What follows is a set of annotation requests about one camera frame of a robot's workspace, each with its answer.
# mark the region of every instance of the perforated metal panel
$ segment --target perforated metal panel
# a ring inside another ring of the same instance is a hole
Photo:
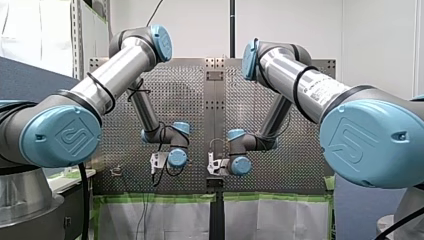
[[[241,61],[227,61],[225,132],[243,128],[255,133],[272,105],[275,93],[260,84],[245,81]],[[314,61],[322,72],[334,77],[335,61]],[[318,126],[307,121],[295,107],[290,125],[278,139],[278,148],[268,152],[249,152],[253,171],[242,178],[226,178],[225,191],[323,193],[324,176],[332,174],[318,140]]]
[[[104,61],[94,60],[93,70]],[[163,174],[160,192],[206,192],[209,141],[215,137],[225,139],[226,132],[233,128],[257,131],[271,106],[274,93],[243,80],[241,60],[222,62],[225,67],[219,65],[215,70],[224,71],[224,79],[218,81],[207,79],[211,67],[210,60],[205,59],[174,59],[143,74],[160,120],[167,124],[186,121],[192,129],[189,146],[192,164],[177,178]],[[334,77],[333,60],[314,61],[314,65]],[[149,160],[158,145],[141,142],[143,126],[126,98],[122,96],[115,111],[104,118],[102,144],[93,160],[93,166],[100,170],[94,179],[95,194],[153,191]],[[279,138],[278,149],[249,153],[253,172],[242,178],[227,177],[225,191],[324,193],[323,177],[333,172],[321,155],[317,130],[316,125],[294,109],[290,127]],[[214,150],[218,156],[222,148],[216,143]],[[112,177],[110,170],[118,165],[122,166],[123,176]]]
[[[152,91],[150,97],[159,119],[166,124],[184,121],[191,125],[189,158],[192,164],[172,179],[164,173],[159,192],[206,191],[203,155],[205,71],[202,63],[203,59],[173,61],[142,75],[146,88]],[[103,126],[96,162],[104,166],[95,177],[95,194],[153,191],[149,160],[151,154],[157,151],[158,144],[142,143],[140,132],[143,125],[127,102],[126,94],[117,101],[116,109],[104,118]],[[167,148],[168,145],[164,145],[162,151]],[[109,170],[118,165],[122,166],[123,176],[112,177]]]

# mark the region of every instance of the silver metal arm segment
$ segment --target silver metal arm segment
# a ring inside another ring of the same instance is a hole
[[[2,239],[64,239],[64,199],[52,196],[39,167],[68,167],[88,160],[101,138],[101,116],[113,110],[116,99],[141,73],[170,60],[172,46],[165,28],[157,25],[138,32],[143,34],[112,41],[110,60],[71,90],[58,91],[39,104],[0,102]]]
[[[260,54],[263,55],[281,55],[287,59],[299,61],[301,64],[311,64],[311,57],[308,52],[300,46],[290,44],[277,43],[261,43],[262,48]],[[273,85],[265,81],[264,68],[262,66],[257,69],[258,75],[261,76],[261,83],[268,86],[275,92],[279,92]],[[277,137],[279,129],[284,123],[287,114],[292,106],[292,102],[283,94],[278,94],[274,98],[274,102],[268,111],[268,114],[256,134],[246,134],[243,129],[233,129],[228,132],[228,140],[230,143],[230,159],[225,167],[229,174],[245,175],[251,169],[251,162],[246,157],[247,151],[268,151],[277,147]]]
[[[160,29],[155,28],[138,28],[123,31],[112,39],[109,54],[114,56],[119,47],[143,45],[146,42],[154,42],[155,39],[162,40],[163,35],[164,33]],[[156,57],[160,61],[168,61],[172,54],[172,52],[161,54],[155,51],[150,51],[150,53],[152,57]],[[189,124],[184,122],[175,122],[172,126],[161,124],[151,103],[149,91],[143,86],[143,78],[138,76],[136,78],[137,80],[128,88],[127,94],[138,118],[144,125],[145,129],[142,131],[143,141],[146,143],[170,144],[170,152],[165,159],[167,165],[173,168],[184,167],[188,161]]]

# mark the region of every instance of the black cable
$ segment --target black cable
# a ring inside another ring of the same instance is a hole
[[[82,224],[82,240],[88,240],[88,229],[90,224],[90,193],[88,191],[88,179],[87,173],[85,172],[84,163],[78,164],[78,168],[81,174],[81,182],[82,182],[82,194],[84,201],[84,220]]]
[[[259,73],[261,74],[261,77],[262,77],[263,82],[265,83],[266,87],[269,88],[269,89],[271,89],[273,92],[279,94],[279,92],[277,90],[275,90],[275,88],[269,83],[268,79],[265,77],[264,69],[263,69],[263,67],[262,67],[262,65],[261,65],[261,63],[259,61],[258,41],[259,41],[259,39],[255,38],[253,40],[253,45],[254,45],[255,51],[256,51],[256,60],[255,61],[256,61],[256,64],[258,66]]]
[[[116,99],[113,96],[113,94],[109,91],[109,89],[107,89],[107,87],[105,87],[105,85],[103,85],[103,83],[101,83],[97,78],[95,78],[93,75],[91,75],[91,73],[87,72],[87,76],[89,78],[91,78],[91,80],[93,80],[94,83],[96,83],[96,85],[100,86],[109,96],[110,100],[112,101],[112,106],[106,110],[105,115],[112,112],[113,109],[115,109],[116,106]]]
[[[131,101],[131,97],[136,93],[136,92],[146,92],[147,94],[149,94],[149,93],[151,93],[152,91],[151,90],[148,90],[148,89],[140,89],[141,88],[141,86],[143,86],[143,83],[144,83],[144,79],[143,78],[141,78],[141,80],[140,80],[140,82],[138,82],[138,84],[137,84],[137,86],[136,86],[136,88],[134,89],[134,88],[128,88],[128,90],[130,90],[130,91],[132,91],[131,92],[131,94],[128,96],[128,98],[127,98],[127,102],[130,102]]]
[[[154,188],[159,186],[160,182],[162,181],[162,176],[163,176],[163,172],[165,171],[165,168],[166,168],[166,165],[164,165],[164,167],[161,169],[160,174],[159,174],[159,179],[157,181],[155,181],[156,173],[152,174],[152,183],[153,183]]]
[[[168,163],[168,158],[166,158],[166,161],[165,161],[165,168],[166,168],[166,173],[169,175],[169,176],[171,176],[171,177],[177,177],[177,176],[179,176],[183,171],[184,171],[184,167],[185,167],[185,165],[180,169],[180,171],[178,171],[178,172],[176,172],[176,173],[171,173],[170,171],[169,171],[169,169],[166,167],[166,164]]]
[[[13,114],[17,113],[19,110],[34,107],[37,105],[34,102],[16,102],[16,103],[10,103],[5,104],[0,107],[0,113],[3,113],[0,118],[0,124],[2,124],[8,117],[12,116]],[[88,179],[87,179],[87,173],[85,172],[84,163],[78,164],[80,174],[81,174],[81,182],[82,182],[82,188],[83,188],[83,205],[84,205],[84,220],[83,220],[83,228],[82,228],[82,240],[88,240],[88,229],[89,229],[89,222],[90,222],[90,196],[88,191]]]
[[[385,240],[386,236],[395,231],[396,229],[402,227],[406,223],[414,220],[415,218],[424,214],[424,207],[418,209],[417,211],[409,214],[408,216],[402,218],[400,221],[393,224],[391,227],[386,229],[384,232],[380,233],[374,240]]]
[[[306,114],[306,112],[303,110],[302,106],[300,105],[299,98],[298,98],[298,95],[297,95],[297,92],[298,92],[297,88],[299,87],[300,79],[302,79],[303,74],[305,74],[309,70],[319,71],[318,68],[316,68],[314,66],[307,66],[297,74],[296,79],[294,80],[294,84],[293,84],[293,102],[294,102],[295,106],[297,107],[297,110],[299,110],[299,112],[303,115],[303,117],[308,119],[310,122],[315,123],[309,117],[309,115]]]
[[[156,12],[158,11],[160,5],[162,4],[163,0],[160,0],[158,5],[156,6],[155,11],[153,12],[152,16],[150,17],[149,21],[147,21],[146,27],[148,27],[150,25],[150,22],[152,21],[153,17],[155,17]]]
[[[283,129],[283,130],[281,130],[281,132],[279,133],[279,134],[277,134],[277,136],[276,137],[279,137],[279,136],[281,136],[288,128],[289,128],[289,126],[290,126],[290,121],[291,121],[291,111],[289,112],[289,117],[288,117],[288,119],[287,119],[287,124],[286,124],[286,127]]]

